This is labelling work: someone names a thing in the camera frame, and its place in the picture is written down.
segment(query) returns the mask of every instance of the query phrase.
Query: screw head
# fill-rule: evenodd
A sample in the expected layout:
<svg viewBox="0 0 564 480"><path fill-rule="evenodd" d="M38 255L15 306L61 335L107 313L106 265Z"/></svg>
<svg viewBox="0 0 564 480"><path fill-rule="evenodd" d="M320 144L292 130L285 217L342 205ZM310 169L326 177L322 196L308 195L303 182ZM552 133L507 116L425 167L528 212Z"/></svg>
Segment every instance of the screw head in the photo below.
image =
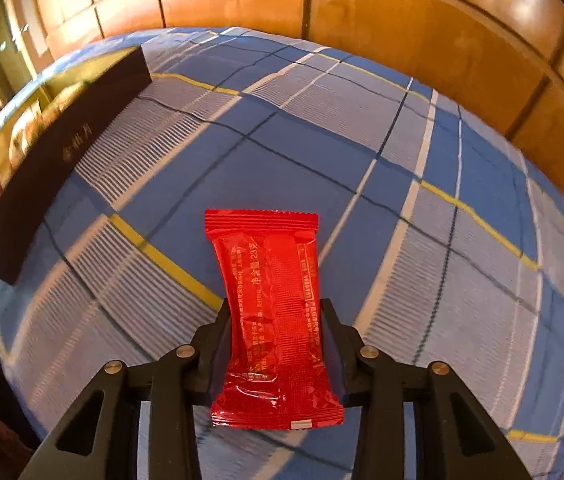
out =
<svg viewBox="0 0 564 480"><path fill-rule="evenodd" d="M190 345L182 345L177 347L175 353L177 354L177 357L186 359L187 357L192 357L195 354L195 348Z"/></svg>
<svg viewBox="0 0 564 480"><path fill-rule="evenodd" d="M441 361L435 361L431 365L431 370L433 370L433 373L435 373L436 375L446 375L447 373L449 373L450 368L446 363L443 363Z"/></svg>
<svg viewBox="0 0 564 480"><path fill-rule="evenodd" d="M121 361L109 361L104 365L104 371L107 374L114 375L119 372L124 367L124 364Z"/></svg>
<svg viewBox="0 0 564 480"><path fill-rule="evenodd" d="M364 359L375 359L380 354L380 351L374 346L363 346L360 349L360 355Z"/></svg>

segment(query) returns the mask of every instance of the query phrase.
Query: blue checkered tablecloth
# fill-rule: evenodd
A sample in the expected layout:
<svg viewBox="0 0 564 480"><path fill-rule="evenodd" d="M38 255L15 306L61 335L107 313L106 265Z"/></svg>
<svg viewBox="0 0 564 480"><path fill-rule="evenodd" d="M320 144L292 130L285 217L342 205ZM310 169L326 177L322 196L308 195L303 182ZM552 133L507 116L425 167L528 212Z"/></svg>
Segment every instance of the blue checkered tablecloth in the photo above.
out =
<svg viewBox="0 0 564 480"><path fill-rule="evenodd" d="M562 478L560 191L410 76L239 27L91 44L40 74L3 116L47 77L138 44L153 83L63 186L17 284L0 282L0 357L39 433L108 360L155 360L214 319L224 291L206 208L299 210L319 213L321 296L340 319L398 361L449 362L531 474ZM292 432L195 417L206 479L350 476L357 410L342 426Z"/></svg>

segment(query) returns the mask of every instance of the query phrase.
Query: dark brown box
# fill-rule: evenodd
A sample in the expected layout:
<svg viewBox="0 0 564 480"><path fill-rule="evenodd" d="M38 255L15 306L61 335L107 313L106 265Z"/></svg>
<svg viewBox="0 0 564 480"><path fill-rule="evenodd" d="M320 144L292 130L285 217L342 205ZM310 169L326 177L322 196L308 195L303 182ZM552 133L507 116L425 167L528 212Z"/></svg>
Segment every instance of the dark brown box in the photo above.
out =
<svg viewBox="0 0 564 480"><path fill-rule="evenodd" d="M142 49L108 68L31 147L0 197L0 279L14 284L34 235L79 159L151 82Z"/></svg>

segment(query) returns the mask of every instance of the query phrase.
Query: white stripe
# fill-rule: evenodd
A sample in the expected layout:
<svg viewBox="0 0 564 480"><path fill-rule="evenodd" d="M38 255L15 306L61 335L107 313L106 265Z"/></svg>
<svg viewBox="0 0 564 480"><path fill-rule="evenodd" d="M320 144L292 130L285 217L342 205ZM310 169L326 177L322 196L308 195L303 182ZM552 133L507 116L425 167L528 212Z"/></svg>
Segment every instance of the white stripe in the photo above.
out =
<svg viewBox="0 0 564 480"><path fill-rule="evenodd" d="M203 133L203 131L208 128L211 121L215 121L219 118L224 112L233 108L241 99L239 96L235 96L229 101L227 101L222 107L220 107L209 119L209 122L200 124L198 128L192 132L185 140L180 142L175 148L170 150L165 156L163 156L159 162L156 162L151 166L151 168L144 173L139 179L137 179L123 194L119 196L117 200L115 200L112 204L113 209L119 211L122 209L130 200L135 196L135 194L142 189L145 184L153 178L156 174L161 171L171 160L173 160L185 147L192 144L192 142L197 139Z"/></svg>
<svg viewBox="0 0 564 480"><path fill-rule="evenodd" d="M351 197L351 200L348 202L347 208L344 209L344 213L342 213L342 216L337 221L337 224L335 224L335 228L331 232L329 239L326 240L324 247L322 248L321 252L319 253L319 257L318 257L318 265L319 266L321 266L321 264L324 262L324 259L327 257L329 252L331 252L333 244L335 243L335 240L337 240L337 237L339 236L339 232L342 231L342 227L344 227L344 224L347 222L348 217L351 214L351 211L353 211L353 208L355 207L355 204L357 203L357 199L360 197L360 195L361 195L361 193L364 189L364 186L366 186L366 181L368 180L369 176L371 176L371 172L373 171L373 168L375 167L376 162L377 162L377 159L374 158L371 161L371 163L368 165L368 168L366 168L366 173L364 173L362 180L360 180L360 183L357 186L357 189L355 190L355 194Z"/></svg>
<svg viewBox="0 0 564 480"><path fill-rule="evenodd" d="M53 384L55 375L57 375L57 373L60 371L60 368L63 368L63 365L73 353L73 350L75 350L75 347L79 343L84 330L89 327L91 319L93 316L95 316L96 312L97 301L93 301L84 310L84 313L82 313L82 316L79 318L77 326L75 327L75 329L73 329L64 346L62 346L60 352L50 362L49 367L47 367L46 370L39 374L39 379L35 383L33 390L29 395L26 396L26 404L33 411L34 407L37 406L37 403L41 399L44 399L46 390L51 384Z"/></svg>
<svg viewBox="0 0 564 480"><path fill-rule="evenodd" d="M326 72L322 72L320 73L317 77L313 78L308 84L306 84L306 86L304 86L303 88L300 88L297 92L295 92L292 96L290 96L286 101L284 101L281 105L280 105L280 110L285 108L293 99L295 99L298 95L300 95L302 92L306 91L306 89L308 89L310 86L312 86L313 84L315 84L316 82L319 81L319 79L323 78L324 76L326 76L331 70L333 70L337 65L339 65L339 61L337 63L334 63L333 66L331 68L329 68Z"/></svg>
<svg viewBox="0 0 564 480"><path fill-rule="evenodd" d="M526 168L526 161L522 157L522 167L524 176L526 177L526 192L528 193L529 203L531 205L531 212L533 213L533 222L536 228L536 240L537 240L537 263L538 266L542 266L542 237L540 236L540 227L538 225L538 216L536 210L536 204L533 200L533 194L531 193L530 181L528 179L528 170ZM518 392L514 399L511 414L507 420L506 427L510 428L513 426L513 421L520 410L520 402L522 400L522 394L524 392L524 385L528 380L528 372L531 368L531 359L533 357L533 348L535 346L537 337L537 327L540 321L540 307L542 306L542 273L536 273L536 316L533 322L533 329L531 332L531 337L528 341L528 348L526 350L526 359L524 361L524 370L522 372L522 380L520 381L520 386L518 387Z"/></svg>
<svg viewBox="0 0 564 480"><path fill-rule="evenodd" d="M510 335L510 340L508 342L508 348L507 348L507 357L504 363L504 370L502 370L502 377L500 379L500 384L498 385L498 390L497 393L495 394L495 399L493 400L493 405L491 406L491 409L489 410L489 413L491 414L491 416L495 413L495 410L497 409L499 403L500 403L500 399L502 398L502 391L504 391L504 386L506 383L506 379L508 378L508 369L510 368L511 365L511 360L513 357L513 346L515 344L515 339L516 339L516 328L518 327L518 311L520 310L520 308L522 308L522 306L520 305L520 300L518 300L517 298L520 297L520 285L521 285L521 270L522 270L522 266L524 264L522 263L522 260L518 258L518 274L516 277L516 299L513 300L514 306L513 306L513 329L511 330L511 335ZM514 413L514 410L511 409L508 413L507 416L507 428L510 428L511 425L513 424L512 422L509 424L508 421L511 418L511 415Z"/></svg>
<svg viewBox="0 0 564 480"><path fill-rule="evenodd" d="M438 103L438 92L433 90L431 96L431 104L428 105L427 127L424 130L424 138L422 145L419 148L419 155L417 156L417 163L415 164L415 175L422 178L424 168L427 165L428 150L431 147L431 135L433 134L433 125L436 120L436 104Z"/></svg>
<svg viewBox="0 0 564 480"><path fill-rule="evenodd" d="M409 85L407 86L407 90L411 87L413 78L409 81ZM428 151L430 149L431 144L431 134L433 131L433 124L435 122L436 117L436 104L438 102L438 92L433 90L431 95L431 102L428 107L428 118L427 118L427 126L424 131L424 137L422 138L422 144L419 147L419 154L417 155L417 163L415 164L415 174L418 177L421 177L424 173L424 168L427 165L427 158L428 158ZM404 238L406 238L406 233L408 231L409 224L407 223L411 216L413 215L413 210L415 209L415 202L417 201L417 194L419 192L419 183L416 180L411 181L411 185L409 186L409 191L406 195L406 199L404 200L404 204L402 205L401 211L399 216L401 217L398 220L397 225L395 226L395 232L393 233L393 237L389 243L389 246L384 254L384 258L382 260L382 264L380 265L380 269L373 280L373 285L368 291L366 295L366 299L364 300L364 304L362 308L357 313L357 317L355 318L354 327L360 332L362 337L366 334L367 330L371 326L371 322L377 309L380 304L380 300L382 299L382 295L386 289L391 276L393 275L393 268L395 267L395 263L399 256L399 252L401 251L401 246L404 243Z"/></svg>
<svg viewBox="0 0 564 480"><path fill-rule="evenodd" d="M73 243L73 245L66 251L66 259L74 259L87 244L98 234L100 229L102 229L108 220L106 216L100 215L95 221L89 225L89 227L79 235L79 238ZM28 304L28 308L24 312L24 317L22 318L17 334L15 335L15 340L11 346L10 355L8 356L8 364L14 363L17 358L21 355L24 348L24 342L28 337L28 332L31 328L31 323L37 314L37 311L44 304L44 298L47 296L50 289L55 285L57 280L59 280L63 273L66 271L67 267L63 260L56 263L50 272L44 278L44 281L40 286L37 287L33 298Z"/></svg>
<svg viewBox="0 0 564 480"><path fill-rule="evenodd" d="M462 120L457 122L457 179L456 179L456 198L460 198L460 184L462 182Z"/></svg>
<svg viewBox="0 0 564 480"><path fill-rule="evenodd" d="M206 38L205 40L200 41L199 43L193 43L191 46L189 46L188 48L185 48L182 52L177 52L175 54L173 54L173 56L170 56L168 58L166 58L162 63L160 63L157 68L153 69L153 72L159 72L166 63L172 61L173 59L175 59L177 56L185 56L185 54L187 52L189 52L190 50L193 50L194 48L197 48L198 46L200 46L201 44L204 43L208 43L210 40L214 40L217 36L211 36L210 38ZM199 52L196 52L195 55L197 56L197 54L201 54L203 52L206 52L207 50L210 50L218 45L224 44L224 43L228 43L229 41L233 41L235 38L237 38L237 36L232 36L229 40L226 41L222 41L220 43L211 45L208 48L203 48L201 49ZM177 66L179 63L181 63L184 59L180 59L179 62L177 62L174 66Z"/></svg>
<svg viewBox="0 0 564 480"><path fill-rule="evenodd" d="M559 449L560 449L560 444L553 444L551 460L549 461L547 467L545 468L545 471L552 471L553 470L553 465L555 464L555 459L558 456L558 450Z"/></svg>
<svg viewBox="0 0 564 480"><path fill-rule="evenodd" d="M283 441L289 446L298 447L307 434L308 432L306 431L290 431ZM292 449L286 449L285 447L277 448L262 466L262 469L253 477L253 480L270 480L274 478L294 453Z"/></svg>
<svg viewBox="0 0 564 480"><path fill-rule="evenodd" d="M251 86L244 88L242 90L242 93L251 94L254 90L259 88L260 86L264 85L265 83L268 83L269 81L272 81L273 79L275 79L278 76L286 74L287 72L289 72L290 69L294 68L295 66L297 66L299 64L302 64L304 61L312 58L313 56L315 56L315 54L317 54L318 52L321 52L325 48L326 48L325 46L318 47L313 52L309 52L308 54L305 54L304 56L300 57L300 59L298 59L296 61L289 61L288 65L286 65L282 69L280 69L277 72L274 72L272 74L269 74L267 76L264 76L259 81L255 81Z"/></svg>

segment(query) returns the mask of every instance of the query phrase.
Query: plaid pattern fabric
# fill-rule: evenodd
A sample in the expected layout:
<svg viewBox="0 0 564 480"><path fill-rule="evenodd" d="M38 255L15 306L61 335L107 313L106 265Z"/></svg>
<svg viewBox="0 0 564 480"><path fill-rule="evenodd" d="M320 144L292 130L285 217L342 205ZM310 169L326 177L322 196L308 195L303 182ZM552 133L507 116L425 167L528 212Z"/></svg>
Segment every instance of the plaid pattern fabric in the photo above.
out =
<svg viewBox="0 0 564 480"><path fill-rule="evenodd" d="M449 362L532 475L564 474L564 197L502 136L410 76L239 27L141 44L153 83L57 195L14 287L0 353L40 434L105 362L159 358L221 303L206 208L319 213L321 296L398 361ZM412 409L407 476L414 477ZM312 431L213 428L204 478L348 478L359 410ZM147 412L140 430L146 474Z"/></svg>

